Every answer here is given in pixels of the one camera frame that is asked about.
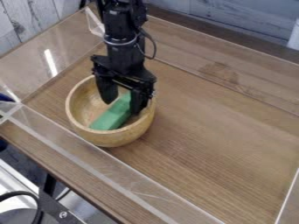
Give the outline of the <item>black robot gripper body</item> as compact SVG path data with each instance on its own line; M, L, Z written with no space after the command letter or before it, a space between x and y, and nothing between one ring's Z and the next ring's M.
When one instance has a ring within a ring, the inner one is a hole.
M138 37L129 45L107 45L107 55L93 55L93 74L109 77L118 86L151 88L155 91L157 77L146 69L146 38Z

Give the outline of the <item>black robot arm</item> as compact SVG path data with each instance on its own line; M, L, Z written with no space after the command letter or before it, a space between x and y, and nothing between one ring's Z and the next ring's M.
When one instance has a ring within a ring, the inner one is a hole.
M110 104L118 98L118 87L130 90L130 110L138 115L155 93L155 75L146 69L146 39L155 41L143 29L147 8L143 0L97 0L98 13L105 24L103 40L107 56L93 55L93 74L102 100Z

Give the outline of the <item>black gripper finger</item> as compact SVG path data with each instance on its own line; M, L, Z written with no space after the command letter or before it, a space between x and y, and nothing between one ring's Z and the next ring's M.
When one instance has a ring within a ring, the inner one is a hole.
M110 104L118 98L118 84L109 77L97 77L98 91L102 100Z
M147 107L149 101L153 99L153 92L154 90L151 88L134 88L131 90L130 109L133 115L138 115Z

